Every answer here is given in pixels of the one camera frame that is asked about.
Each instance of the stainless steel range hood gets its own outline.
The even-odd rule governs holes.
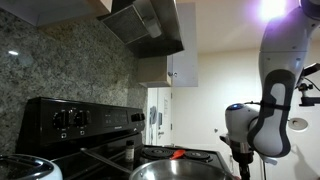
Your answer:
[[[167,56],[183,50],[175,0],[113,0],[99,17],[136,57]]]

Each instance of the red object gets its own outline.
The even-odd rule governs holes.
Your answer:
[[[172,156],[170,159],[178,159],[178,158],[180,158],[181,156],[183,156],[183,154],[184,154],[185,152],[186,152],[186,151],[183,150],[183,149],[176,150],[176,151],[173,153],[173,156]]]

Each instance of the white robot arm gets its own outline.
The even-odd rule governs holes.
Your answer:
[[[262,39],[259,70],[262,83],[260,111],[245,104],[226,110],[226,142],[239,162],[242,179],[249,179],[253,151],[263,157],[290,152],[286,124],[293,91],[303,70],[312,32],[320,25],[320,0],[300,0],[286,17],[273,19]]]

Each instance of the black stove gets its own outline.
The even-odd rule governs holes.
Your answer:
[[[134,170],[142,164],[170,159],[185,150],[181,159],[201,161],[229,172],[219,152],[182,147],[144,145],[141,109],[51,98],[30,99],[26,105],[16,153],[56,163],[66,180],[128,179],[129,174],[81,152],[91,152]],[[134,161],[126,162],[128,140],[134,141]]]

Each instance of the granite wall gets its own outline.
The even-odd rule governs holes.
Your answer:
[[[147,89],[137,83],[137,59],[95,19],[37,29],[0,9],[0,67],[0,154],[14,153],[30,98],[146,112]]]

